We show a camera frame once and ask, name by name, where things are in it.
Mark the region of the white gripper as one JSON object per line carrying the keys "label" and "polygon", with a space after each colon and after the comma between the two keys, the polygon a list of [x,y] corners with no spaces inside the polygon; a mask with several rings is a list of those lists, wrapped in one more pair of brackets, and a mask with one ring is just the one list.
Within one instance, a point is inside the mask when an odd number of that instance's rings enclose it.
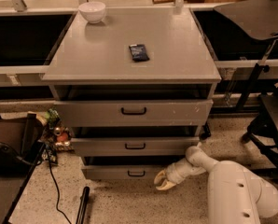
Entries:
{"label": "white gripper", "polygon": [[155,178],[154,184],[159,185],[157,190],[168,190],[180,184],[189,175],[189,168],[184,163],[172,163],[165,170],[159,171]]}

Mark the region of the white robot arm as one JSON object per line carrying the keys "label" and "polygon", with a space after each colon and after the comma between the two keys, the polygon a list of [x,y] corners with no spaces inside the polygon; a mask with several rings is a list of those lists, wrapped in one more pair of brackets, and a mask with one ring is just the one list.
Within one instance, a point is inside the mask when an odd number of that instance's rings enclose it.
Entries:
{"label": "white robot arm", "polygon": [[158,172],[154,184],[167,190],[190,175],[208,174],[209,224],[261,224],[278,214],[278,189],[235,161],[217,161],[200,145],[189,147],[185,157]]}

